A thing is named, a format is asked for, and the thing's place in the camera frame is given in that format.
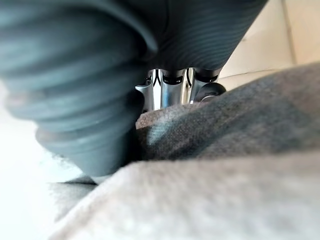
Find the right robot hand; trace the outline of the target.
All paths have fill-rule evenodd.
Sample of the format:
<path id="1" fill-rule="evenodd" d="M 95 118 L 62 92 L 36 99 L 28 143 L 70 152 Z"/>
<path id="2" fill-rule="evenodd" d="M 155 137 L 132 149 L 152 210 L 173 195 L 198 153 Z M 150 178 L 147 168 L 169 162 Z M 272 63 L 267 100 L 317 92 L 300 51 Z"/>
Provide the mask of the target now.
<path id="1" fill-rule="evenodd" d="M 264 0 L 3 0 L 0 78 L 7 110 L 86 175 L 140 153 L 135 123 L 149 70 L 219 70 Z"/>

